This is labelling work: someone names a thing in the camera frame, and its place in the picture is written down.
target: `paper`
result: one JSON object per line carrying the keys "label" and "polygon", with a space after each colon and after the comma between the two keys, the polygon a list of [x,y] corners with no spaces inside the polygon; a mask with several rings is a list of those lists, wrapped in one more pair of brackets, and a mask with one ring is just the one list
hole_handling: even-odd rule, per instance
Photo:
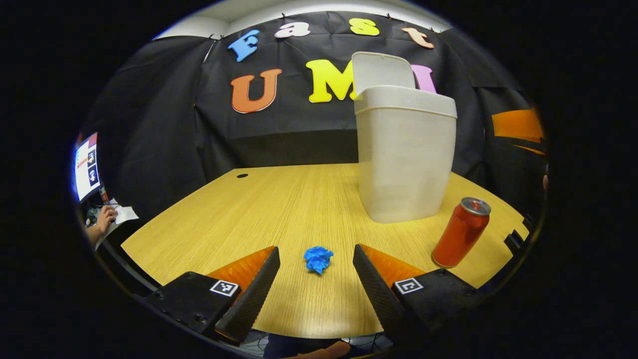
{"label": "paper", "polygon": [[312,247],[304,254],[306,268],[322,274],[323,270],[330,265],[330,257],[334,254],[323,247]]}
{"label": "paper", "polygon": [[133,207],[122,207],[119,205],[119,203],[117,203],[115,198],[111,199],[108,203],[117,211],[117,216],[115,216],[115,224],[121,224],[123,222],[126,222],[127,220],[139,218],[133,211]]}
{"label": "paper", "polygon": [[107,232],[98,239],[98,242],[95,244],[95,250],[102,244],[104,238],[106,238],[112,231],[115,231],[116,228],[123,222],[131,219],[138,219],[137,215],[133,211],[133,207],[122,207],[119,203],[117,203],[116,199],[113,198],[107,204],[113,206],[113,208],[117,211],[117,215],[115,216],[115,223],[111,223],[108,226]]}

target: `blue crumpled paper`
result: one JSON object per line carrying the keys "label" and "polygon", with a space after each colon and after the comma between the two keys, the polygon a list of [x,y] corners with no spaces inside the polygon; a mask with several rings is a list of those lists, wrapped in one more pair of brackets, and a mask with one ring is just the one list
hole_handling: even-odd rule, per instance
{"label": "blue crumpled paper", "polygon": [[330,257],[334,254],[323,247],[312,247],[304,254],[306,268],[321,274],[330,265]]}

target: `wooden table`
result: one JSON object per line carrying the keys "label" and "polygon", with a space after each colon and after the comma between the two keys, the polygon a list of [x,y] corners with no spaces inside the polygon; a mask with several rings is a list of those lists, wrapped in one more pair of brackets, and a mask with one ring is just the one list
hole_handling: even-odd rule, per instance
{"label": "wooden table", "polygon": [[[207,274],[270,245],[281,267],[254,329],[303,338],[340,338],[381,332],[357,276],[357,243],[424,271],[439,267],[431,253],[462,197],[492,207],[489,225],[451,272],[479,287],[511,257],[503,240],[523,216],[501,199],[454,173],[439,213],[379,224],[366,215],[357,190],[358,164],[235,169],[171,206],[129,237],[122,247],[164,285],[185,271]],[[238,178],[239,174],[248,174]],[[306,249],[334,252],[319,276],[306,269]]]}

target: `pink letter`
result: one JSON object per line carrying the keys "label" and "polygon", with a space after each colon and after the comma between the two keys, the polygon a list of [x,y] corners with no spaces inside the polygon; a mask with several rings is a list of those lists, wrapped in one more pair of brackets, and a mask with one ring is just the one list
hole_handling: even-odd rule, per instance
{"label": "pink letter", "polygon": [[412,72],[414,73],[414,77],[417,78],[417,83],[419,84],[419,89],[427,92],[436,93],[436,89],[434,88],[434,82],[432,81],[432,69],[429,67],[421,66],[421,65],[410,65],[412,66]]}

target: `can lid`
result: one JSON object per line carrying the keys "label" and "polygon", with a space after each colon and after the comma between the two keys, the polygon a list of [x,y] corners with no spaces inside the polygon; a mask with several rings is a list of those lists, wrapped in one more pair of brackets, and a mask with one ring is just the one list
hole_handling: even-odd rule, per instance
{"label": "can lid", "polygon": [[463,209],[477,216],[489,216],[489,213],[492,212],[492,208],[489,204],[474,197],[461,199],[461,205]]}

